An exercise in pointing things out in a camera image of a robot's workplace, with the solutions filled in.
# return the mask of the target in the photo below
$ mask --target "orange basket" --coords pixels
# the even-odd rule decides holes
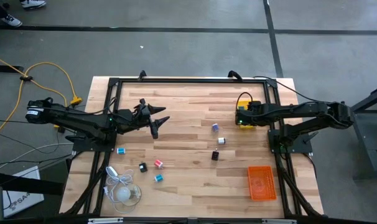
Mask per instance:
[[[248,167],[248,183],[252,200],[277,199],[271,166]]]

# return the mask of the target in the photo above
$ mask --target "robotic arm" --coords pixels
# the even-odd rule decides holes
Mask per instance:
[[[69,140],[87,138],[92,142],[106,144],[111,135],[128,133],[143,127],[150,127],[153,139],[158,138],[158,128],[165,123],[169,117],[151,120],[151,115],[165,110],[165,107],[146,105],[144,99],[134,107],[134,111],[129,109],[117,110],[116,113],[105,112],[109,106],[102,111],[103,114],[85,113],[63,105],[53,103],[52,98],[44,100],[30,101],[28,103],[26,119],[30,123],[47,124],[52,123],[61,127],[79,131],[85,136],[69,136]]]
[[[279,106],[273,103],[252,101],[245,108],[236,109],[235,123],[237,125],[266,126],[284,118],[308,118],[314,119],[297,125],[285,124],[280,127],[277,141],[284,146],[292,146],[293,142],[301,134],[331,127],[346,129],[353,124],[350,107],[344,102],[327,103],[312,101],[299,105]]]

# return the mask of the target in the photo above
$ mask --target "yellow part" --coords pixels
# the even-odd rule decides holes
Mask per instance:
[[[237,109],[240,108],[240,107],[244,107],[244,110],[248,110],[248,103],[251,102],[249,100],[240,100],[237,104]],[[251,126],[251,125],[240,125],[240,128],[254,128],[254,126]]]
[[[82,98],[77,97],[77,95],[75,94],[74,86],[73,86],[73,83],[72,83],[72,81],[71,81],[70,76],[69,76],[68,73],[67,73],[62,67],[60,67],[59,65],[56,65],[56,64],[54,64],[54,63],[52,63],[52,62],[40,62],[40,63],[37,63],[37,64],[35,64],[35,65],[29,67],[29,68],[27,69],[27,71],[26,71],[25,73],[23,73],[23,72],[21,72],[20,70],[14,68],[13,66],[9,65],[7,62],[5,62],[5,61],[2,60],[2,59],[0,59],[0,62],[2,62],[3,64],[7,65],[8,67],[14,69],[16,72],[20,73],[23,77],[28,77],[28,73],[30,72],[30,70],[33,69],[34,67],[38,66],[38,65],[44,65],[44,64],[46,64],[46,65],[53,65],[53,66],[57,67],[58,69],[60,69],[60,70],[61,70],[61,71],[67,76],[68,81],[70,82],[71,90],[72,90],[72,95],[73,95],[73,100],[71,101],[71,104],[77,105],[77,104],[79,104],[79,103],[82,102]],[[61,94],[59,91],[57,91],[57,90],[53,90],[53,89],[51,89],[51,88],[44,87],[44,86],[42,86],[42,85],[39,85],[39,83],[35,82],[34,80],[31,80],[31,82],[32,82],[33,84],[35,84],[37,87],[39,87],[39,88],[42,88],[42,89],[44,89],[44,90],[48,90],[48,91],[52,91],[52,92],[57,93],[58,95],[60,95],[60,96],[63,98],[63,100],[64,100],[64,105],[67,107],[67,99],[66,99],[66,97],[65,97],[63,94]],[[22,86],[23,86],[23,83],[24,83],[24,81],[21,81],[20,89],[19,89],[19,96],[18,96],[18,98],[17,98],[17,103],[16,103],[14,109],[12,110],[12,112],[11,112],[11,113],[9,114],[9,116],[6,118],[5,122],[3,122],[3,124],[0,126],[0,131],[1,131],[2,128],[5,126],[5,124],[9,121],[9,119],[12,117],[12,115],[13,115],[14,112],[16,111],[17,107],[19,106],[20,99],[21,99],[21,93],[22,93]]]

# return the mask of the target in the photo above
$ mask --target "white light bulb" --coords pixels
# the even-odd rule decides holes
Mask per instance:
[[[121,187],[116,192],[116,198],[120,202],[126,202],[127,200],[129,200],[129,198],[131,198],[131,191],[127,187]]]

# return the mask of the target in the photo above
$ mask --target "sneaker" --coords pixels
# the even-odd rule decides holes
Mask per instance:
[[[20,20],[12,17],[11,15],[7,15],[5,18],[2,18],[1,20],[13,27],[19,27],[22,25],[22,22]]]
[[[37,8],[40,8],[40,7],[44,7],[46,5],[46,2],[41,1],[41,0],[25,0],[25,1],[22,1],[20,3],[21,3],[21,6],[24,9],[27,9],[27,10],[37,9]]]

